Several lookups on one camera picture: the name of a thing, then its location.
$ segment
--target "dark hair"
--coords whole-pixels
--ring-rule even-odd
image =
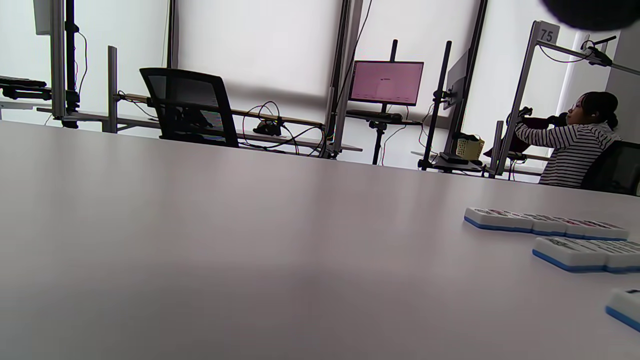
[[[598,113],[597,121],[606,122],[613,130],[618,127],[618,98],[610,92],[588,92],[582,96],[582,112],[587,116]]]

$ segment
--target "mesh chair back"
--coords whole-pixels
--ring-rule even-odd
[[[593,162],[582,188],[638,196],[639,183],[640,144],[616,141]]]
[[[179,69],[140,69],[162,137],[238,147],[236,126],[222,78]]]

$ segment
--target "computer monitor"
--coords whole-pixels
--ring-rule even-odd
[[[458,62],[451,67],[447,73],[447,88],[445,89],[451,96],[446,98],[444,109],[448,109],[458,104],[465,96],[465,86],[467,84],[469,50],[460,57]]]
[[[356,61],[350,101],[415,106],[424,63]]]
[[[51,0],[33,0],[36,35],[51,35]]]

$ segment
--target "cable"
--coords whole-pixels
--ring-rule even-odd
[[[291,138],[291,139],[286,139],[285,141],[283,141],[283,142],[281,142],[281,143],[278,143],[278,144],[276,144],[276,145],[273,145],[273,146],[261,146],[261,145],[254,145],[254,144],[252,144],[252,143],[247,143],[247,142],[243,143],[243,145],[247,145],[247,146],[250,146],[250,147],[254,147],[254,148],[256,148],[256,149],[264,149],[264,150],[267,150],[267,149],[275,149],[275,148],[277,148],[277,147],[280,147],[280,146],[283,146],[283,145],[287,145],[288,143],[291,143],[291,142],[295,141],[295,139],[297,139],[297,138],[301,137],[302,135],[304,135],[304,134],[308,133],[309,131],[311,131],[311,130],[313,130],[313,129],[319,129],[319,127],[317,127],[317,126],[310,127],[310,128],[308,128],[307,130],[304,130],[303,132],[301,132],[300,134],[298,134],[298,135],[294,136],[293,138]]]
[[[126,98],[125,98],[126,94],[125,94],[125,92],[124,92],[124,91],[122,91],[122,90],[118,90],[118,95],[120,95],[120,96],[121,96],[122,100],[124,100],[124,101],[126,101],[126,102],[130,102],[130,103],[132,103],[133,105],[135,105],[138,109],[140,109],[140,111],[142,111],[143,113],[145,113],[148,117],[151,117],[151,118],[153,118],[153,119],[158,119],[158,117],[157,117],[157,116],[153,116],[153,115],[151,115],[150,113],[147,113],[147,112],[146,112],[146,111],[145,111],[145,110],[144,110],[140,105],[138,105],[138,104],[144,104],[144,102],[141,102],[141,101],[134,101],[134,100],[126,99]]]
[[[582,43],[582,46],[580,46],[580,48],[582,49],[582,48],[583,48],[583,47],[584,47],[588,42],[591,42],[592,44],[594,44],[594,47],[595,47],[595,43],[594,43],[593,41],[591,41],[591,40],[587,40],[587,41],[585,41],[585,42],[583,42],[583,43]],[[591,50],[591,52],[590,52],[588,55],[586,55],[586,56],[585,56],[585,57],[583,57],[583,58],[579,58],[578,60],[563,61],[563,60],[555,59],[555,58],[551,57],[549,54],[547,54],[547,52],[546,52],[546,51],[545,51],[545,49],[542,47],[542,45],[538,45],[538,47],[540,48],[540,50],[542,50],[542,53],[543,53],[547,58],[550,58],[551,60],[553,60],[553,61],[555,61],[555,62],[557,62],[557,63],[565,63],[565,64],[569,64],[569,63],[578,63],[578,62],[580,62],[580,61],[582,61],[582,60],[587,60],[591,55],[593,55],[593,54],[595,53],[595,51],[594,51],[594,50]]]
[[[406,107],[406,116],[404,117],[404,119],[409,121],[409,106]],[[396,130],[395,133],[391,134],[391,136],[387,138],[387,140],[385,141],[385,144],[382,147],[382,161],[380,162],[380,165],[385,166],[385,154],[387,153],[387,141],[391,140],[391,138],[394,137],[395,134],[398,134],[400,130],[404,130],[404,129],[406,129],[406,125]]]
[[[310,157],[314,152],[318,152],[318,158],[321,158],[324,150],[326,149],[326,133],[324,131],[324,129],[322,129],[321,127],[318,128],[321,132],[322,132],[322,138],[320,139],[320,142],[318,143],[318,146],[313,149],[309,155],[307,155],[307,157]]]
[[[309,131],[311,131],[313,129],[319,129],[322,132],[323,136],[320,139],[320,142],[318,142],[318,145],[316,146],[316,148],[314,148],[307,156],[311,157],[311,155],[314,152],[318,152],[319,153],[318,157],[320,158],[323,155],[324,150],[326,149],[326,133],[319,126],[310,127],[307,130],[304,130],[303,132],[301,132],[300,134],[298,134],[296,136],[294,136],[293,133],[289,129],[287,129],[285,126],[282,126],[285,130],[287,130],[287,132],[289,132],[289,134],[291,135],[291,138],[290,139],[286,139],[285,141],[283,141],[281,143],[277,143],[276,145],[273,145],[273,146],[255,145],[255,144],[252,144],[252,143],[249,142],[249,140],[246,138],[246,131],[245,131],[245,126],[244,126],[245,120],[246,120],[246,116],[250,112],[252,112],[253,110],[260,109],[258,111],[258,119],[262,120],[261,119],[261,115],[262,115],[262,111],[264,109],[267,109],[267,111],[269,111],[271,114],[273,114],[271,109],[269,109],[269,106],[268,106],[269,104],[273,104],[276,107],[276,111],[278,112],[278,118],[280,117],[280,107],[274,101],[267,101],[262,105],[258,105],[258,106],[252,107],[249,111],[246,112],[246,114],[243,116],[243,119],[242,119],[242,134],[243,134],[243,140],[244,140],[244,142],[242,144],[245,145],[245,146],[256,148],[256,149],[262,149],[262,150],[265,150],[265,151],[269,151],[269,149],[275,149],[277,147],[280,147],[280,146],[283,146],[283,145],[287,145],[287,144],[292,142],[293,146],[295,146],[295,148],[296,148],[296,155],[300,155],[300,147],[299,147],[299,145],[297,143],[297,139],[301,135],[304,135],[305,133],[308,133]]]
[[[394,137],[394,135],[398,134],[400,131],[404,129],[406,129],[406,125],[396,130],[395,133],[391,134],[391,136],[385,140],[385,144],[382,147],[382,161],[380,162],[380,165],[385,166],[385,154],[387,152],[387,142],[391,140],[391,138]]]
[[[80,80],[80,87],[78,88],[78,95],[80,95],[82,93],[82,85],[84,84],[84,77],[86,76],[86,73],[89,70],[89,59],[87,58],[87,48],[89,44],[86,41],[86,36],[84,36],[80,31],[78,31],[78,33],[84,39],[84,74],[82,75],[82,80]]]
[[[293,146],[296,148],[296,155],[300,155],[300,149],[298,148],[298,143],[296,142],[296,138],[293,137],[293,133],[291,132],[291,130],[289,130],[289,128],[284,126],[284,124],[282,124],[282,128],[285,129],[289,133],[289,135],[291,135],[291,138],[293,139]]]
[[[130,103],[132,103],[133,105],[135,105],[138,109],[140,109],[140,111],[142,111],[143,113],[145,113],[148,117],[151,117],[153,119],[157,119],[157,116],[153,116],[150,113],[147,113],[140,105],[138,104],[143,104],[143,102],[138,102],[138,101],[129,101]]]
[[[423,148],[425,148],[425,149],[427,148],[427,145],[422,143],[422,135],[428,135],[428,134],[427,134],[427,133],[425,132],[425,130],[424,130],[424,122],[425,122],[425,121],[427,121],[427,118],[429,117],[429,115],[431,115],[431,114],[432,114],[433,106],[434,106],[434,104],[431,104],[431,106],[429,107],[429,111],[427,111],[427,115],[425,115],[425,116],[422,118],[422,121],[421,121],[422,126],[420,126],[420,136],[418,137],[418,142],[419,142],[419,143],[420,143],[420,145],[422,145],[422,147],[423,147]]]

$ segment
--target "girl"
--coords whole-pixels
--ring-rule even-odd
[[[608,92],[589,92],[578,99],[566,117],[567,126],[530,129],[516,126],[516,135],[526,143],[554,148],[540,184],[580,188],[587,170],[614,141],[622,140],[613,130],[618,99]]]

